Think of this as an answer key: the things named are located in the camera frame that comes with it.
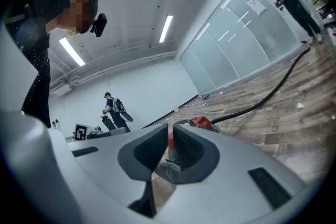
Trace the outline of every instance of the black hose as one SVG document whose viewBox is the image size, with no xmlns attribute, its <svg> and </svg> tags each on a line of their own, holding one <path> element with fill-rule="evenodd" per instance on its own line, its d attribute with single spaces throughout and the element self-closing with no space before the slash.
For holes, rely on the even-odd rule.
<svg viewBox="0 0 336 224">
<path fill-rule="evenodd" d="M 225 121 L 225 120 L 228 120 L 228 119 L 232 119 L 232 118 L 235 118 L 235 117 L 238 117 L 240 115 L 243 115 L 243 114 L 246 114 L 254 109 L 257 109 L 258 107 L 262 106 L 263 104 L 265 104 L 268 99 L 270 99 L 279 89 L 280 87 L 284 84 L 284 82 L 287 80 L 287 78 L 289 77 L 290 73 L 292 72 L 294 66 L 297 64 L 297 62 L 300 60 L 300 58 L 305 55 L 307 52 L 310 51 L 310 48 L 304 50 L 297 58 L 296 60 L 294 61 L 294 63 L 291 65 L 291 67 L 289 68 L 289 70 L 287 71 L 286 75 L 283 77 L 283 79 L 279 82 L 279 84 L 264 98 L 262 99 L 259 103 L 256 103 L 254 106 L 251 106 L 250 108 L 248 109 L 245 109 L 245 110 L 242 110 L 242 111 L 239 111 L 237 113 L 233 113 L 233 114 L 230 114 L 230 115 L 227 115 L 227 116 L 223 116 L 223 117 L 220 117 L 220 118 L 216 118 L 214 120 L 211 121 L 211 123 L 215 124 L 217 122 L 221 122 L 221 121 Z"/>
</svg>

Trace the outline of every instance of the black cap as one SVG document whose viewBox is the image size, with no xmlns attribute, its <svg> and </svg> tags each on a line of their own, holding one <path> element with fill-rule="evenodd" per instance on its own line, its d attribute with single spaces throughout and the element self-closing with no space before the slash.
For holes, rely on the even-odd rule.
<svg viewBox="0 0 336 224">
<path fill-rule="evenodd" d="M 85 27 L 81 34 L 86 33 L 93 24 L 94 18 L 98 12 L 98 0 L 89 0 L 89 26 Z"/>
</svg>

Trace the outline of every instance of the white shoe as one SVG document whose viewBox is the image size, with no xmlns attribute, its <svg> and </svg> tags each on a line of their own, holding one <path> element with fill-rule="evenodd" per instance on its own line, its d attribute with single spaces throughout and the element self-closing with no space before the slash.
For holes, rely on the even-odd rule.
<svg viewBox="0 0 336 224">
<path fill-rule="evenodd" d="M 316 41 L 315 37 L 310 37 L 308 40 L 309 45 L 312 45 Z"/>
<path fill-rule="evenodd" d="M 322 43 L 322 42 L 323 42 L 323 37 L 322 37 L 321 34 L 316 34 L 316 38 L 317 38 L 317 41 L 318 41 L 319 43 Z"/>
</svg>

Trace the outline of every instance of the person wearing black cap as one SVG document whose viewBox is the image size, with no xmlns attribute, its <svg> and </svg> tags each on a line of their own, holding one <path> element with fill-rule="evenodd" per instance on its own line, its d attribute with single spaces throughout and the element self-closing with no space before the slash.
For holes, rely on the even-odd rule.
<svg viewBox="0 0 336 224">
<path fill-rule="evenodd" d="M 124 127 L 127 133 L 130 132 L 126 121 L 120 116 L 120 112 L 114 111 L 114 98 L 111 96 L 111 94 L 109 92 L 105 93 L 104 98 L 106 99 L 106 109 L 103 111 L 103 114 L 107 114 L 110 112 L 114 124 L 117 126 L 117 128 Z"/>
<path fill-rule="evenodd" d="M 309 44 L 313 44 L 316 41 L 314 32 L 319 43 L 323 42 L 321 35 L 321 29 L 302 6 L 299 0 L 276 0 L 276 6 L 281 7 L 284 5 L 292 17 L 298 22 L 298 24 L 308 33 L 310 39 Z"/>
<path fill-rule="evenodd" d="M 68 36 L 77 33 L 85 33 L 93 24 L 94 18 L 98 11 L 98 0 L 70 0 L 69 9 L 64 9 L 63 13 L 52 19 L 45 26 L 46 34 L 49 35 L 55 29 L 68 31 Z M 29 39 L 33 35 L 30 33 L 20 33 L 25 18 L 17 19 L 15 14 L 22 13 L 20 9 L 12 8 L 11 12 L 5 18 L 5 24 L 9 34 L 14 42 L 29 60 L 29 62 L 38 71 L 38 75 L 30 87 L 22 111 L 40 119 L 48 128 L 51 128 L 49 117 L 49 84 L 50 84 L 50 63 L 48 59 L 49 43 L 44 42 L 39 47 L 27 49 L 24 46 L 24 38 Z"/>
</svg>

